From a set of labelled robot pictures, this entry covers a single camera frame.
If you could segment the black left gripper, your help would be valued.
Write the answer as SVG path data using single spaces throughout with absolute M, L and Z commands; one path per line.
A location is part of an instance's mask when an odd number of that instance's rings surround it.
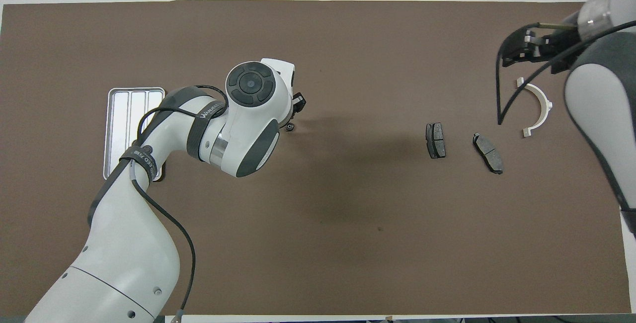
M 296 113 L 301 112 L 307 103 L 306 99 L 300 92 L 298 93 L 294 92 L 294 80 L 295 80 L 295 72 L 291 72 L 289 76 L 289 83 L 288 83 L 288 91 L 289 91 L 289 96 L 291 101 L 288 121 L 291 121 Z

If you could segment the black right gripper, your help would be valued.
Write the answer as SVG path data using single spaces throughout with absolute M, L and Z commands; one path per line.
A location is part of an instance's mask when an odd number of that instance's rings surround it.
M 566 51 L 566 49 L 581 42 L 579 31 L 575 28 L 555 29 L 553 33 L 542 38 L 536 36 L 536 32 L 531 29 L 518 29 L 516 37 L 516 47 L 503 49 L 504 68 L 523 62 L 535 63 L 541 58 L 546 61 L 551 60 Z M 561 73 L 570 70 L 581 53 L 582 50 L 577 50 L 573 54 L 555 61 L 551 65 L 551 72 Z

